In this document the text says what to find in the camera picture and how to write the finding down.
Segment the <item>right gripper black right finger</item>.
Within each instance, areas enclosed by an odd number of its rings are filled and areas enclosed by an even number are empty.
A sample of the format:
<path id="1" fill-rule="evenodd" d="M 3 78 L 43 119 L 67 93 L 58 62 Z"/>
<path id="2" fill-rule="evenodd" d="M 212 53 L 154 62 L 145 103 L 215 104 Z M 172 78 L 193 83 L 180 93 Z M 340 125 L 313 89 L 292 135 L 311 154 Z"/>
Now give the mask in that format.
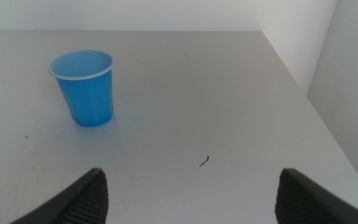
<path id="1" fill-rule="evenodd" d="M 357 224 L 358 208 L 292 168 L 282 170 L 275 203 L 279 224 Z"/>

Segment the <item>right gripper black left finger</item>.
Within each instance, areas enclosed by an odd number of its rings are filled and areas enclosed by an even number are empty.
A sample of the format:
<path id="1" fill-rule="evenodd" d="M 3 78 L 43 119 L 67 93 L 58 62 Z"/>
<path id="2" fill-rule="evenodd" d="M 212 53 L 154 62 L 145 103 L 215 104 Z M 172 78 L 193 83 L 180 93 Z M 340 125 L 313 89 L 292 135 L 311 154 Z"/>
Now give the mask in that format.
<path id="1" fill-rule="evenodd" d="M 106 223 L 109 208 L 106 174 L 92 168 L 59 194 L 13 224 Z"/>

